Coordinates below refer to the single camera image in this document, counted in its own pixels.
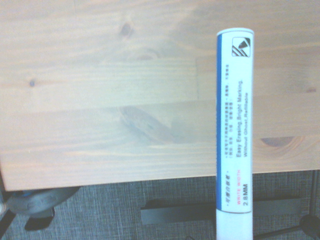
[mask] gray carpet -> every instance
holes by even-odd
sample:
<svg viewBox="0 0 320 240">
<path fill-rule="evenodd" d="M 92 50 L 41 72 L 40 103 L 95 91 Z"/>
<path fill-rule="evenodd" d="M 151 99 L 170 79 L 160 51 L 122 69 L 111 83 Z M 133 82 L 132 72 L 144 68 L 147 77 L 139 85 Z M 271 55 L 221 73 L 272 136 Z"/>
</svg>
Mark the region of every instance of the gray carpet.
<svg viewBox="0 0 320 240">
<path fill-rule="evenodd" d="M 300 197 L 302 215 L 254 218 L 254 234 L 299 224 L 309 211 L 311 171 L 254 174 L 255 199 Z M 140 208 L 150 200 L 164 205 L 194 204 L 215 200 L 215 178 L 195 177 L 126 182 L 82 187 L 55 208 L 51 225 L 41 231 L 24 230 L 28 217 L 17 215 L 3 240 L 213 240 L 209 220 L 142 225 Z M 320 217 L 320 196 L 317 200 Z M 303 232 L 269 239 L 311 240 Z"/>
</svg>

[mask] logo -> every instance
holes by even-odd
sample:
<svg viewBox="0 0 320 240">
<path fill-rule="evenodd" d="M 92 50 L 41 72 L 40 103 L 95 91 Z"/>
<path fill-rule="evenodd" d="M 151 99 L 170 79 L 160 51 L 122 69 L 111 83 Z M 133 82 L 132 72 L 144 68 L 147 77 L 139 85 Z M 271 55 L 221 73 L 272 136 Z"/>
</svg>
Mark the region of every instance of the logo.
<svg viewBox="0 0 320 240">
<path fill-rule="evenodd" d="M 250 57 L 250 38 L 232 38 L 232 57 Z"/>
</svg>

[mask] wooden table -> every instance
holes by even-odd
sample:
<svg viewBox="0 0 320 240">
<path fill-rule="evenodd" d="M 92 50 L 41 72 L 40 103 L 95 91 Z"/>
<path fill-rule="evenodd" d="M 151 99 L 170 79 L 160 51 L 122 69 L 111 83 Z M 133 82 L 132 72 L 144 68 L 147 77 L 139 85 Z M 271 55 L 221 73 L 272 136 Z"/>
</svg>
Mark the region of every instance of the wooden table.
<svg viewBox="0 0 320 240">
<path fill-rule="evenodd" d="M 254 172 L 319 169 L 319 1 L 5 0 L 5 189 L 214 175 L 231 27 L 255 32 Z"/>
</svg>

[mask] marker label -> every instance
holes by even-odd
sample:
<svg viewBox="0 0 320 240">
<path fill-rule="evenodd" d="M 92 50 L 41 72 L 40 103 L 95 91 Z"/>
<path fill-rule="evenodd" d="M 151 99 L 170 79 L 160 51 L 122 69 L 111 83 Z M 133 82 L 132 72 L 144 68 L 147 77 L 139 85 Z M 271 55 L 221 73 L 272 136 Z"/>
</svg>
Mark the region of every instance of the marker label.
<svg viewBox="0 0 320 240">
<path fill-rule="evenodd" d="M 217 39 L 216 208 L 252 211 L 253 33 L 223 32 Z"/>
</svg>

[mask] table top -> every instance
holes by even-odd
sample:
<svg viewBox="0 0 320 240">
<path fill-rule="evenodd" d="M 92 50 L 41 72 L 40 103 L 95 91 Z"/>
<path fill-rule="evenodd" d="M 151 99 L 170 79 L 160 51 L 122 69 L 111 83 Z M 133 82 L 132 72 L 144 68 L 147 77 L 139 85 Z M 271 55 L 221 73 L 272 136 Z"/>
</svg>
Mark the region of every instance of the table top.
<svg viewBox="0 0 320 240">
<path fill-rule="evenodd" d="M 8 191 L 216 174 L 216 34 L 255 32 L 254 173 L 320 168 L 318 1 L 0 3 Z"/>
</svg>

